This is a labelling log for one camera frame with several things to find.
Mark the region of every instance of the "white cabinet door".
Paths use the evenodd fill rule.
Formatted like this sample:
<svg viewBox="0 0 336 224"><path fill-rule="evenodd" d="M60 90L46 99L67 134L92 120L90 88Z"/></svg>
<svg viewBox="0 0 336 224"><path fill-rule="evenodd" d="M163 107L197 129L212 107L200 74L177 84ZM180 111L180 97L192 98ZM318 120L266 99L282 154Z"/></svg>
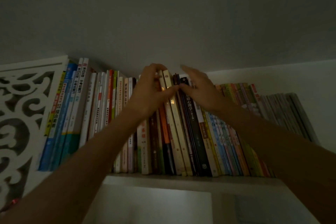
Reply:
<svg viewBox="0 0 336 224"><path fill-rule="evenodd" d="M2 65L0 71L0 209L23 196L44 146L44 130L67 57Z"/></svg>

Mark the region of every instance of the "ceiling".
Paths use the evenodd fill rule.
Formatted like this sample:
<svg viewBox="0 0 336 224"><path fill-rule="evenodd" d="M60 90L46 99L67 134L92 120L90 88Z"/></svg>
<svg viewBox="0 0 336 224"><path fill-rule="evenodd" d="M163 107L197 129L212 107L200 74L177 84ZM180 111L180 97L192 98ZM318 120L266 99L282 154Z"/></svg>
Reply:
<svg viewBox="0 0 336 224"><path fill-rule="evenodd" d="M0 0L2 64L88 56L126 74L336 58L336 0Z"/></svg>

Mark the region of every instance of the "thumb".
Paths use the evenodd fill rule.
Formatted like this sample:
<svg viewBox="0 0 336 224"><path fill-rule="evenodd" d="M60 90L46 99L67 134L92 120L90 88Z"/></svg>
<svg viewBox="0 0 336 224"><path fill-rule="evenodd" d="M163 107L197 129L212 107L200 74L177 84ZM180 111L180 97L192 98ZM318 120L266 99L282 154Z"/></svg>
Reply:
<svg viewBox="0 0 336 224"><path fill-rule="evenodd" d="M188 86L187 84L181 83L180 84L180 88L181 90L183 90L183 92L187 95L189 95L190 97L193 97L193 92L195 89L193 89L192 87Z"/></svg>
<svg viewBox="0 0 336 224"><path fill-rule="evenodd" d="M159 92L159 100L164 102L167 99L171 98L177 91L179 90L179 86L178 85L174 85L169 87L168 89Z"/></svg>

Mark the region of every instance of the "forearm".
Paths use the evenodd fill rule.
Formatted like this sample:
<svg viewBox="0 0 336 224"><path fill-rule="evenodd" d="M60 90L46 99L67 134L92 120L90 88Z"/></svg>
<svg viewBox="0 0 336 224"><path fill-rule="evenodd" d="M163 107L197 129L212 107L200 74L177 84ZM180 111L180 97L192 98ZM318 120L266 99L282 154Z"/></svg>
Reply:
<svg viewBox="0 0 336 224"><path fill-rule="evenodd" d="M111 124L10 210L3 221L80 223L118 152L140 122L137 115L125 108Z"/></svg>
<svg viewBox="0 0 336 224"><path fill-rule="evenodd" d="M336 155L225 99L216 115L230 124L322 223L334 215Z"/></svg>

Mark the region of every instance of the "person's left arm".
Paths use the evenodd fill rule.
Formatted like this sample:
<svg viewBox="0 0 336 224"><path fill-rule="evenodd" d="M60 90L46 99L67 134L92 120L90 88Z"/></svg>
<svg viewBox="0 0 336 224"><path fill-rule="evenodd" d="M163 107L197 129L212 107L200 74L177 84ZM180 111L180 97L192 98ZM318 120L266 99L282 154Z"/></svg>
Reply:
<svg viewBox="0 0 336 224"><path fill-rule="evenodd" d="M81 223L102 181L128 137L144 119L176 93L157 92L160 64L144 68L132 97L120 115L90 139L66 163L45 179L1 220L4 223Z"/></svg>

